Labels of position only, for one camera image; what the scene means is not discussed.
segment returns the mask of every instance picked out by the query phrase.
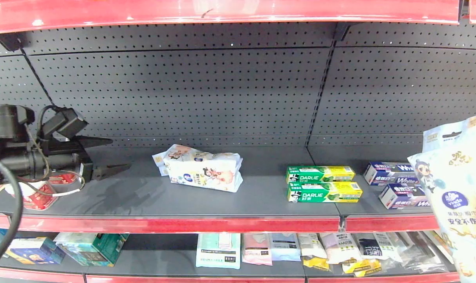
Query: green toothpaste box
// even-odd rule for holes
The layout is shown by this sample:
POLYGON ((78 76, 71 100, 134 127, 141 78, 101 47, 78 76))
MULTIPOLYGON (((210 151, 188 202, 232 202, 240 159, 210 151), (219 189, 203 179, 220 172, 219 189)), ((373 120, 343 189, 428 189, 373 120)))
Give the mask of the green toothpaste box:
POLYGON ((358 202, 362 190, 356 182, 289 183, 290 202, 358 202))
POLYGON ((319 184, 324 182, 349 182, 355 172, 349 166, 289 166, 287 183, 319 184))

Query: darlie toothpaste box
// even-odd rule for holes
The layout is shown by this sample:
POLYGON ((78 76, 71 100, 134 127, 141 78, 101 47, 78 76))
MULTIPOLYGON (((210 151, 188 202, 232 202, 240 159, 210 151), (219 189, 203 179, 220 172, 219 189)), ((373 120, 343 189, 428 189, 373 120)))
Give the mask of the darlie toothpaste box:
POLYGON ((289 183, 290 202, 358 202, 362 190, 356 182, 289 183))
POLYGON ((379 199, 387 209, 430 206, 425 192, 418 184, 388 184, 379 199))
POLYGON ((419 183, 414 174, 414 168, 409 163, 369 162, 364 178, 371 186, 386 186, 390 183, 419 183))
POLYGON ((287 183, 319 184, 324 182, 349 182, 355 172, 349 166, 289 166, 287 183))

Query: red shelf edge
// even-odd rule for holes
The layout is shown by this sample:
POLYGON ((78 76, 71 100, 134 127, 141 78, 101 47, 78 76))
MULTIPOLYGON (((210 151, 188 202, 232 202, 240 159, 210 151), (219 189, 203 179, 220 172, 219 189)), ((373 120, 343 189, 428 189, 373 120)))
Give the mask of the red shelf edge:
POLYGON ((457 272, 405 276, 308 278, 308 283, 447 283, 460 281, 457 272))
POLYGON ((85 283, 83 274, 66 274, 60 272, 41 272, 37 270, 0 267, 0 277, 56 283, 85 283))
POLYGON ((20 230, 76 233, 336 232, 340 217, 221 219, 101 219, 24 215, 20 230))
POLYGON ((403 215, 349 215, 345 219, 346 232, 389 232, 389 231, 422 231, 439 229, 433 213, 403 215))
POLYGON ((133 276, 95 276, 86 275, 87 283, 304 283, 304 278, 275 277, 133 277, 133 276))
POLYGON ((0 33, 101 25, 282 21, 459 24, 458 0, 0 0, 0 33))

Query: pink package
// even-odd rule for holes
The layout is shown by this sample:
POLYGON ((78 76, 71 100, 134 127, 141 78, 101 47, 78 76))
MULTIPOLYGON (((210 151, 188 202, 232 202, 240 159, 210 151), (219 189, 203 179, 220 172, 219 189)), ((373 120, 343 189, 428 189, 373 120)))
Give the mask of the pink package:
POLYGON ((242 261, 253 265, 273 265, 267 233, 244 233, 242 261))

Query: red product package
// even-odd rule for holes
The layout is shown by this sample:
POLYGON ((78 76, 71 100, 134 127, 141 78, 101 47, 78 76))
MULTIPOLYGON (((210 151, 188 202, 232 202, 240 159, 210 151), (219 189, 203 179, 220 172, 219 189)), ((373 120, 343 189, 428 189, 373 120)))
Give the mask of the red product package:
POLYGON ((49 178, 49 183, 52 185, 67 185, 72 184, 78 179, 78 176, 68 173, 62 175, 55 175, 49 178))
MULTIPOLYGON (((43 211, 45 209, 48 209, 58 199, 58 197, 52 197, 51 195, 43 195, 39 192, 36 192, 24 183, 19 183, 19 184, 23 193, 23 207, 26 209, 43 211)), ((48 183, 47 181, 41 181, 41 182, 30 183, 30 184, 42 192, 55 193, 55 190, 52 188, 51 184, 48 183)), ((5 190, 10 195, 14 196, 14 191, 11 185, 6 184, 5 190)))

